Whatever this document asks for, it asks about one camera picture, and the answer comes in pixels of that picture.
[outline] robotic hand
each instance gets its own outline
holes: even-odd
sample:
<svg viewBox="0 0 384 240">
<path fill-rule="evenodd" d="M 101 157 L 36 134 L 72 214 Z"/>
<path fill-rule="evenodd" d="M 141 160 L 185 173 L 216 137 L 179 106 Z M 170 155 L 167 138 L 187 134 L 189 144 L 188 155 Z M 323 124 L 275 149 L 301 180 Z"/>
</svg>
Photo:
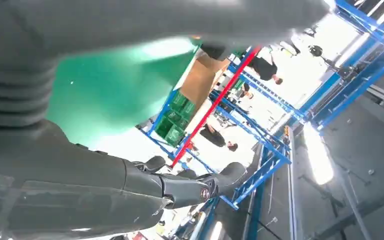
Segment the robotic hand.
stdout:
<svg viewBox="0 0 384 240">
<path fill-rule="evenodd" d="M 158 175 L 70 143 L 45 120 L 61 58 L 172 36 L 265 45 L 328 10 L 323 0 L 0 0 L 0 239 L 149 228 L 164 207 L 223 194 L 244 173 L 232 163 L 197 179 Z"/>
</svg>

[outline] red metal rail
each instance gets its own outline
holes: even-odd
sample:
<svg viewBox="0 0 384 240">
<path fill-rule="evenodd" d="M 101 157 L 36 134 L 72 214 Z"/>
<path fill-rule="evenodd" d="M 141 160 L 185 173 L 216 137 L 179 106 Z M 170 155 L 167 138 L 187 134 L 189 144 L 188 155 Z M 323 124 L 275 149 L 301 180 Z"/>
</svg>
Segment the red metal rail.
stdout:
<svg viewBox="0 0 384 240">
<path fill-rule="evenodd" d="M 195 127 L 195 129 L 192 131 L 190 136 L 187 138 L 186 142 L 184 143 L 183 147 L 180 149 L 177 156 L 174 158 L 173 163 L 171 164 L 171 167 L 173 168 L 178 161 L 185 155 L 185 151 L 188 148 L 189 144 L 191 143 L 192 138 L 198 133 L 200 128 L 205 124 L 207 118 L 210 116 L 210 114 L 216 109 L 217 105 L 222 101 L 223 97 L 226 95 L 226 93 L 229 91 L 229 89 L 233 86 L 233 84 L 236 82 L 236 80 L 241 75 L 244 68 L 251 62 L 251 60 L 259 53 L 261 50 L 261 47 L 255 47 L 252 49 L 251 53 L 248 54 L 245 59 L 240 63 L 239 67 L 237 68 L 236 72 L 234 73 L 233 77 L 229 81 L 229 83 L 226 85 L 226 87 L 223 89 L 223 91 L 220 93 L 220 95 L 217 97 L 217 99 L 213 102 L 211 107 L 208 109 L 204 117 L 199 121 L 198 125 Z"/>
</svg>

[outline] green crate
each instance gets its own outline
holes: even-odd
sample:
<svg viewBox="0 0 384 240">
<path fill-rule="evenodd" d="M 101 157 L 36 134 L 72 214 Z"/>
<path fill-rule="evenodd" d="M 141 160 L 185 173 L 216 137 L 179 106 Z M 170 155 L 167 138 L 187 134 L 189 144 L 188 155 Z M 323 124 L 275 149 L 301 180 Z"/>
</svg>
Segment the green crate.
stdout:
<svg viewBox="0 0 384 240">
<path fill-rule="evenodd" d="M 188 119 L 192 116 L 192 114 L 194 114 L 194 111 L 195 111 L 195 104 L 193 104 L 190 101 L 187 101 L 183 109 L 180 111 L 180 114 Z"/>
<path fill-rule="evenodd" d="M 186 119 L 184 119 L 184 118 L 182 118 L 182 119 L 180 119 L 180 120 L 177 122 L 176 125 L 179 126 L 181 129 L 185 130 L 186 127 L 188 126 L 188 124 L 189 124 L 189 121 L 186 120 Z"/>
<path fill-rule="evenodd" d="M 236 89 L 236 90 L 239 90 L 242 85 L 244 85 L 244 81 L 242 80 L 237 80 L 236 83 L 233 85 L 232 89 Z"/>
<path fill-rule="evenodd" d="M 177 123 L 178 121 L 180 121 L 180 119 L 182 119 L 180 114 L 176 112 L 174 109 L 170 109 L 169 111 L 167 111 L 165 113 L 165 116 L 169 118 L 173 123 Z"/>
<path fill-rule="evenodd" d="M 161 121 L 155 129 L 155 132 L 158 134 L 158 136 L 165 138 L 173 126 L 173 122 L 171 122 L 168 117 L 162 116 Z"/>
<path fill-rule="evenodd" d="M 183 96 L 180 92 L 177 92 L 176 96 L 174 96 L 173 100 L 170 103 L 170 108 L 181 110 L 187 100 L 188 99 L 185 96 Z"/>
<path fill-rule="evenodd" d="M 180 127 L 173 125 L 164 139 L 173 147 L 176 147 L 179 142 L 185 137 L 185 132 Z"/>
</svg>

